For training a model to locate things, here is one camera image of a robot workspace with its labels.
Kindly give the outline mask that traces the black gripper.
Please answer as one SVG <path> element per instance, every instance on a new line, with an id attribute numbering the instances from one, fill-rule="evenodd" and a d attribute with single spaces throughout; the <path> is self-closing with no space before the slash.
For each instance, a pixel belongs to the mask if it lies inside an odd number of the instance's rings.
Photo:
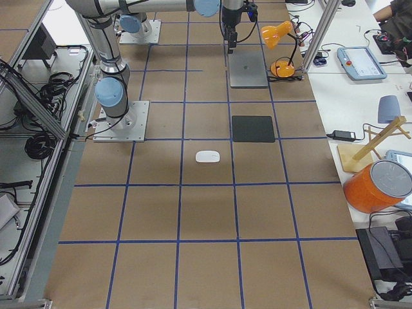
<path id="1" fill-rule="evenodd" d="M 241 22 L 241 16 L 246 13 L 250 22 L 254 23 L 250 33 L 243 39 L 246 41 L 253 33 L 258 23 L 258 6 L 250 1 L 221 1 L 221 34 L 227 41 L 227 53 L 233 52 L 237 46 L 238 33 L 236 26 Z"/>

